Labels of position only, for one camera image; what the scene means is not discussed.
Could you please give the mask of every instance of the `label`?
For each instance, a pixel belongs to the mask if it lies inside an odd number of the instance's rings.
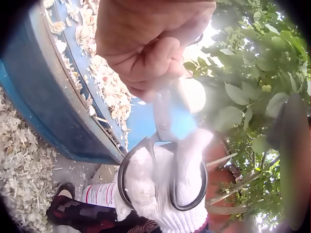
[[[114,194],[118,186],[116,183],[89,185],[82,194],[82,202],[115,208]]]

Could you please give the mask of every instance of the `white glove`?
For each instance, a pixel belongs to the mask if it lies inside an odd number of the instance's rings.
[[[198,129],[180,141],[177,149],[177,201],[179,205],[190,204],[199,194],[202,179],[200,163],[202,151],[210,143],[211,132]],[[139,216],[154,220],[163,233],[191,233],[203,230],[207,223],[205,198],[188,211],[176,210],[169,198],[169,178],[173,153],[154,146],[158,175],[158,200],[155,184],[151,179],[152,158],[146,148],[139,149],[131,158],[125,173],[125,188],[133,208]],[[115,194],[118,221],[124,220],[131,209],[123,202],[119,192]]]

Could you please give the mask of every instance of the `green fruit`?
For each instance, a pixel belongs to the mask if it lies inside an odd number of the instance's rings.
[[[271,92],[272,87],[270,85],[267,85],[266,92]]]
[[[266,86],[266,85],[263,85],[263,86],[261,87],[261,90],[262,90],[263,92],[266,92],[266,91],[267,91],[267,86]]]

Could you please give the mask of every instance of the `pants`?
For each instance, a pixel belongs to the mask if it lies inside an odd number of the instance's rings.
[[[114,208],[83,203],[66,196],[54,197],[46,214],[49,222],[71,226],[82,233],[161,233],[154,221],[139,217],[134,211],[118,222]]]

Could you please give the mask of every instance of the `black shoe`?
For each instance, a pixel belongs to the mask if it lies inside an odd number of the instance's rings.
[[[57,197],[62,190],[67,190],[68,192],[70,192],[72,198],[73,199],[75,198],[76,188],[72,183],[65,183],[65,184],[61,185],[59,187],[59,189],[57,190],[55,197]]]

